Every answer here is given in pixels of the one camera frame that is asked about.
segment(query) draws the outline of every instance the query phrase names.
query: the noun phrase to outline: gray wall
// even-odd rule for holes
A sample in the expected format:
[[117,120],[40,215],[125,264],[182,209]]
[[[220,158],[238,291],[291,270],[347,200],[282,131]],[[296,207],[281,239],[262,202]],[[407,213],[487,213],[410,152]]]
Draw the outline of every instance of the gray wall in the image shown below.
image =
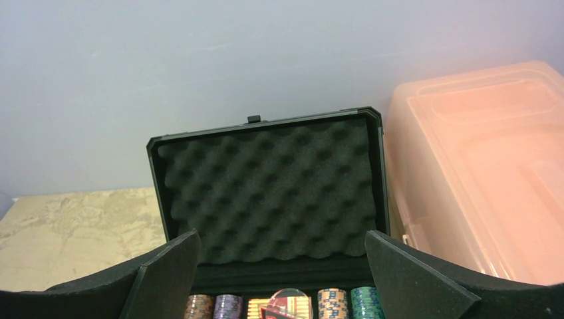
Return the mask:
[[372,105],[544,60],[564,1],[0,1],[0,191],[152,185],[151,136]]

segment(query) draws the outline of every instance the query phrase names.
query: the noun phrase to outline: wall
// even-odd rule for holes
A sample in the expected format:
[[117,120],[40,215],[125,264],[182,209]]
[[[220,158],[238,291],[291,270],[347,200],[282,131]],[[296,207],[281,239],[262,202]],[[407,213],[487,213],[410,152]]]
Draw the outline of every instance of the wall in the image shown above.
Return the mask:
[[372,105],[526,60],[564,73],[564,1],[0,4],[0,191],[152,185],[152,136]]

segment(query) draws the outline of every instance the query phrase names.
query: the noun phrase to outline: orange plastic box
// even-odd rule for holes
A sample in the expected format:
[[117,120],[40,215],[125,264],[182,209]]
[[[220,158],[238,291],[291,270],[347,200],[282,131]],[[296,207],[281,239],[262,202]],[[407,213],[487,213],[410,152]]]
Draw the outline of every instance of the orange plastic box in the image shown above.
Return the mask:
[[529,62],[403,84],[384,129],[406,243],[501,278],[564,281],[560,74]]

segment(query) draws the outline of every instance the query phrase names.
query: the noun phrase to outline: pink plastic container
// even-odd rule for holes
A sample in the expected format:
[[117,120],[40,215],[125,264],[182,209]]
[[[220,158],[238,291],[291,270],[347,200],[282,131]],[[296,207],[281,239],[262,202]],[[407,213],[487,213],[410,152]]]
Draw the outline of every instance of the pink plastic container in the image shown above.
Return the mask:
[[560,74],[529,62],[403,84],[384,128],[406,243],[501,278],[564,281]]

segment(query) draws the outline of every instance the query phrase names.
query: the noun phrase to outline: case latch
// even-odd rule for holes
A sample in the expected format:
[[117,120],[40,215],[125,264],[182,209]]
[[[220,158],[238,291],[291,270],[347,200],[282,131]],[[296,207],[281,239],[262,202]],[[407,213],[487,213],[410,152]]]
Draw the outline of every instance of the case latch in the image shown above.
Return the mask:
[[249,123],[249,124],[259,123],[260,121],[261,121],[260,115],[252,115],[252,116],[247,117],[247,123]]

